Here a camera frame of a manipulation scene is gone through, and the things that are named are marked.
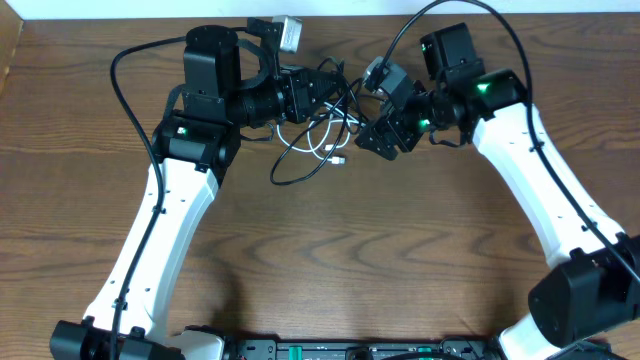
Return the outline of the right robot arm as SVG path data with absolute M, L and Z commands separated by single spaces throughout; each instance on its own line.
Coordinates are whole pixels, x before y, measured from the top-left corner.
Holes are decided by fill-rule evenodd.
M 590 197 L 549 138 L 509 69 L 488 72 L 469 30 L 422 37 L 432 90 L 376 58 L 365 85 L 385 96 L 357 145 L 387 160 L 422 138 L 457 128 L 503 178 L 532 224 L 549 273 L 530 291 L 528 314 L 488 347 L 489 359 L 609 359 L 595 336 L 639 317 L 639 241 Z

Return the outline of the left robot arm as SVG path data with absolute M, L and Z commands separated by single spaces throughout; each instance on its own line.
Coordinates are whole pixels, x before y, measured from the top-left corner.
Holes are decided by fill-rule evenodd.
M 143 137 L 145 195 L 106 283 L 78 323 L 59 322 L 56 359 L 231 359 L 206 327 L 167 331 L 174 287 L 192 237 L 242 143 L 242 129 L 302 123 L 338 89 L 333 72 L 283 65 L 302 24 L 290 16 L 245 26 L 205 25 L 181 38 L 184 82 Z

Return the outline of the cardboard panel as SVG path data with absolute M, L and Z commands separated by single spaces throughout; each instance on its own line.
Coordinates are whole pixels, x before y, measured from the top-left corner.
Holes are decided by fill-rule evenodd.
M 1 0 L 0 26 L 0 90 L 3 91 L 24 26 L 24 20 L 5 0 Z

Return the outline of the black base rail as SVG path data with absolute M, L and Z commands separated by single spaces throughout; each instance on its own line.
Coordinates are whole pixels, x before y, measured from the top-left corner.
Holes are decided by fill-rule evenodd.
M 459 359 L 501 359 L 498 350 L 487 341 L 448 337 L 426 341 L 339 341 L 291 340 L 276 335 L 243 334 L 233 336 L 206 326 L 189 326 L 186 330 L 203 331 L 223 340 L 223 359 L 247 360 L 356 360 L 387 359 L 405 353 L 426 354 L 426 359 L 443 353 Z

